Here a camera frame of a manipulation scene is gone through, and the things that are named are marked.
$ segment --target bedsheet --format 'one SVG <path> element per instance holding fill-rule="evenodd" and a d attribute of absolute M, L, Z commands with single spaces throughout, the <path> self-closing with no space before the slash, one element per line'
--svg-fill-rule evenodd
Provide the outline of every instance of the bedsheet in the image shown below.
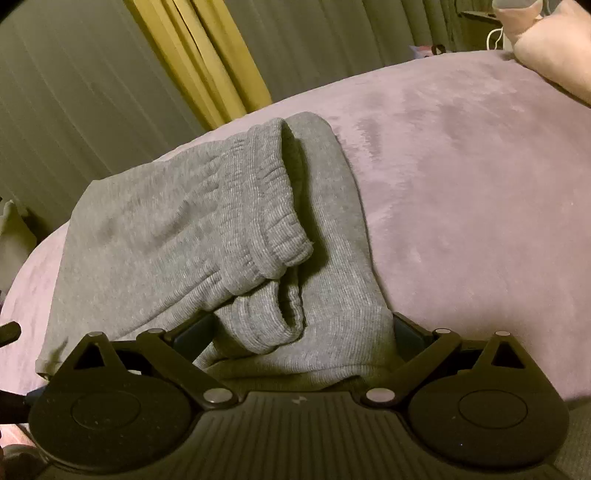
<path fill-rule="evenodd" d="M 351 164 L 389 306 L 467 338 L 515 334 L 563 398 L 591 395 L 591 109 L 506 53 L 446 54 L 288 98 L 178 147 L 312 111 Z M 67 224 L 32 254 L 1 323 L 0 388 L 43 383 Z"/>

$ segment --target fabric fold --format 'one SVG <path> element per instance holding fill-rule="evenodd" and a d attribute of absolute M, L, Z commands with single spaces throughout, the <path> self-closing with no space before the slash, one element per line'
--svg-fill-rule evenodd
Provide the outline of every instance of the fabric fold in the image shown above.
<path fill-rule="evenodd" d="M 93 182 L 70 221 L 37 372 L 53 375 L 87 332 L 168 330 L 307 259 L 284 164 L 293 142 L 274 119 Z"/>
<path fill-rule="evenodd" d="M 355 181 L 317 115 L 274 119 L 91 184 L 74 210 L 37 371 L 90 331 L 134 339 L 196 310 L 196 365 L 238 393 L 379 385 L 398 363 Z"/>

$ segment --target pink fabric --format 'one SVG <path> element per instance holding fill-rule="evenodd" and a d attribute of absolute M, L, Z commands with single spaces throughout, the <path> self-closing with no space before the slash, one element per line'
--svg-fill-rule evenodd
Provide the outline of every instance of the pink fabric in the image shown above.
<path fill-rule="evenodd" d="M 351 163 L 393 309 L 467 338 L 509 330 L 564 398 L 591 395 L 588 107 L 503 53 L 449 54 L 286 99 L 159 160 L 300 111 L 331 124 Z M 65 228 L 9 292 L 1 320 L 24 334 L 0 350 L 0 388 L 39 383 Z"/>
<path fill-rule="evenodd" d="M 542 0 L 496 13 L 523 65 L 591 105 L 591 13 L 581 3 L 561 0 L 539 21 Z"/>
<path fill-rule="evenodd" d="M 0 433 L 2 437 L 0 438 L 0 447 L 4 448 L 8 445 L 30 445 L 35 446 L 33 441 L 22 431 L 19 425 L 2 425 L 0 427 Z"/>

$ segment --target ribbed black plastic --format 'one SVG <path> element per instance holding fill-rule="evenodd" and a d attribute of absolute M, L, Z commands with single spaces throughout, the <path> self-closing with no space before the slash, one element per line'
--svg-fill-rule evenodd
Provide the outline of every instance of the ribbed black plastic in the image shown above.
<path fill-rule="evenodd" d="M 48 468 L 40 480 L 95 478 Z M 174 453 L 103 480 L 567 480 L 553 466 L 481 473 L 449 465 L 408 435 L 399 417 L 349 393 L 251 393 L 204 413 Z"/>

